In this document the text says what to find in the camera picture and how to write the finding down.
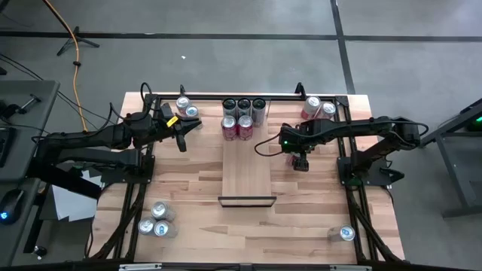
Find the grey metal cart frame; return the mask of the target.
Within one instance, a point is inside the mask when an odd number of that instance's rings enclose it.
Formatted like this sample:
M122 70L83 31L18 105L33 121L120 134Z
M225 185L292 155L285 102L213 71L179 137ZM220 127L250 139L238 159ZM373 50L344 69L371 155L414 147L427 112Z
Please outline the grey metal cart frame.
M460 201L460 207L442 212L442 217L482 215L482 98L439 124L420 147L431 143L438 146Z

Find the black tripod stand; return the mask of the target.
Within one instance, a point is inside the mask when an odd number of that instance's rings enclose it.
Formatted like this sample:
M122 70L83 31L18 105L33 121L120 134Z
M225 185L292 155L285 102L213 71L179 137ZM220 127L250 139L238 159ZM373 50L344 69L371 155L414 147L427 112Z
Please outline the black tripod stand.
M80 34L80 29L78 26L75 27L74 31L73 31L73 34L74 34L74 37L75 37L75 40L79 43L79 42L83 42L85 44L88 44L90 45L91 47L95 47L95 48L99 48L100 45L95 43L95 42L92 42L92 41L89 41L87 40L86 38L82 38L79 34ZM62 54L64 54L71 46L74 46L75 45L75 42L74 42L74 39L73 38L68 38L67 41L65 42L65 44L59 49L59 51L57 52L57 56L61 56Z

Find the black clamp tool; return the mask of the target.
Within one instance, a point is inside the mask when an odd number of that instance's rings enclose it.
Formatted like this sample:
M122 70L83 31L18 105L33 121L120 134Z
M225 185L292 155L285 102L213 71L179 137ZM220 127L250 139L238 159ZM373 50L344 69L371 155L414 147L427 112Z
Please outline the black clamp tool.
M14 114L26 114L27 108L30 105L34 105L37 102L41 102L41 98L37 97L34 94L31 94L30 97L31 99L21 106L17 104L7 105L3 99L0 99L0 118L8 119Z

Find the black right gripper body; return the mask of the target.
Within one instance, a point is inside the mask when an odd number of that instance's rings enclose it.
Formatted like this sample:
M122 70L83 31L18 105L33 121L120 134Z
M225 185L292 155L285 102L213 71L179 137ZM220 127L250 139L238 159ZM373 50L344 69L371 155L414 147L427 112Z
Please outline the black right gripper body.
M293 127L288 123L283 123L279 131L279 145L283 153L310 153L315 145L304 141L300 126Z

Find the black computer mouse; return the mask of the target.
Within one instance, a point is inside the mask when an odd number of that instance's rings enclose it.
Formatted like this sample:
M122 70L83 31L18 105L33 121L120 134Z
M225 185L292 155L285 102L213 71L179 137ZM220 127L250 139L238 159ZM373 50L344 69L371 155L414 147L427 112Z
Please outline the black computer mouse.
M15 223L21 215L25 191L19 188L9 190L0 200L0 224Z

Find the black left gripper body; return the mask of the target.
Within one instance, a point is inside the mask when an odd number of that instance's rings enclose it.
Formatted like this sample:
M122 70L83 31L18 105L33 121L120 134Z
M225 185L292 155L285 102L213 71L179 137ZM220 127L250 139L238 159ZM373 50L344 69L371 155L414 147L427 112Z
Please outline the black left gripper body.
M166 125L167 121L174 116L178 117L178 121L171 127L168 127ZM172 111L169 103L163 103L156 109L153 113L152 120L156 126L156 132L154 134L156 140L161 142L168 138L175 139L179 151L187 151L186 132L182 132L184 125L181 125L181 118Z

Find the wooden shelf with black frame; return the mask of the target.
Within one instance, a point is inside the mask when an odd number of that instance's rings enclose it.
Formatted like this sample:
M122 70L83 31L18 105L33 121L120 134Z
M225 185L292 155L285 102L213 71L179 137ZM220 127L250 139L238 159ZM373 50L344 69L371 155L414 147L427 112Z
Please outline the wooden shelf with black frame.
M218 198L225 208L271 207L276 201L270 183L270 161L267 157L267 113L260 127L253 126L252 138L245 141L238 136L226 141L223 137L222 192Z

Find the black flat bar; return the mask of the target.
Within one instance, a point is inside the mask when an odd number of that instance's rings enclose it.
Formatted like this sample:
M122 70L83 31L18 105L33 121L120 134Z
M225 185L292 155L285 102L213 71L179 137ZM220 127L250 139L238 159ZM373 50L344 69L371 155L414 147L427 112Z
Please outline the black flat bar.
M48 184L61 187L70 192L87 196L91 199L98 199L102 189L99 185L94 184L80 176L73 175L57 168L54 165L44 164L37 160L32 160L26 171L26 177L38 178Z

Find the blue silver energy drink can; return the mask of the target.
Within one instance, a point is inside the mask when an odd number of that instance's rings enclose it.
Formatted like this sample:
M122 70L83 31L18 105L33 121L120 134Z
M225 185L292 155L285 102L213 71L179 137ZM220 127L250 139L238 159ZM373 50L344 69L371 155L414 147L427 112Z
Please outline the blue silver energy drink can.
M152 217L142 218L137 224L139 233L145 236L154 236L154 226L156 223L157 221Z
M175 211L167 202L156 202L151 207L151 215L158 221L165 220L172 222L175 219Z
M189 107L186 111L186 117L188 117L188 118L199 118L201 120L199 108L195 105L192 105L191 107ZM202 129L202 128L203 128L203 123L201 123L199 126L196 126L197 130Z
M329 229L327 237L332 242L351 242L355 238L355 231L350 225L340 225Z

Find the white paper sheets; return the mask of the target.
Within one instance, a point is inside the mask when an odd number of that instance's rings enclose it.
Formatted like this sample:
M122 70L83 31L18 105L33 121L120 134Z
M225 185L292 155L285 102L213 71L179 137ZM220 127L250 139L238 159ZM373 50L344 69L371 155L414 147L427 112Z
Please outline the white paper sheets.
M96 214L97 199L70 192L64 188L53 186L53 198L58 220L68 222L93 218Z

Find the black aluminium rig frame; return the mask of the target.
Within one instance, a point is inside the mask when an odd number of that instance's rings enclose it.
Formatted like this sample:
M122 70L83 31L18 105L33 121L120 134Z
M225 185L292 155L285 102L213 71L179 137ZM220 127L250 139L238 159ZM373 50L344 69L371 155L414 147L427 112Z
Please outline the black aluminium rig frame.
M353 242L328 241L327 230L349 223L346 192L337 177L336 141L318 146L309 155L310 171L290 170L285 156L260 157L270 163L272 207L223 208L223 138L221 98L196 101L204 127L189 133L194 142L186 153L178 152L175 140L154 145L154 179L148 184L141 218L150 207L167 201L176 211L178 235L172 239L140 235L134 260L192 263L356 263ZM278 133L282 123L294 126L304 101L300 95L256 93L272 99L267 109L268 136ZM392 252L404 258L392 201L384 189L365 188L371 222ZM93 256L107 242L120 222L126 184L113 184L100 198L93 222Z

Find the silver edge bracket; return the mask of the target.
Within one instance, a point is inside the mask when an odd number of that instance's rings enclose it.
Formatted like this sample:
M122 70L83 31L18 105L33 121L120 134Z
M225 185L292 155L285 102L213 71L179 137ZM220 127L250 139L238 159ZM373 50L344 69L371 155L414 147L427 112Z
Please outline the silver edge bracket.
M161 263L130 263L121 264L118 271L161 271L162 269Z
M330 265L329 271L373 271L370 266L360 265Z

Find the grey desk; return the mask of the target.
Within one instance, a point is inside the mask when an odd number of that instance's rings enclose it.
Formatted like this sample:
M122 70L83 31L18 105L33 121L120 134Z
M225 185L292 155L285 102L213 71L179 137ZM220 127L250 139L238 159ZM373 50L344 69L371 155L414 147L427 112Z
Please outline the grey desk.
M56 81L0 81L0 100L26 106L25 114L14 114L9 122L16 133L6 162L0 168L0 200L10 190L23 190L19 219L9 225L0 223L0 267L10 266L19 250L26 222L40 181L27 178L26 172L36 150L32 137L45 128L59 83Z

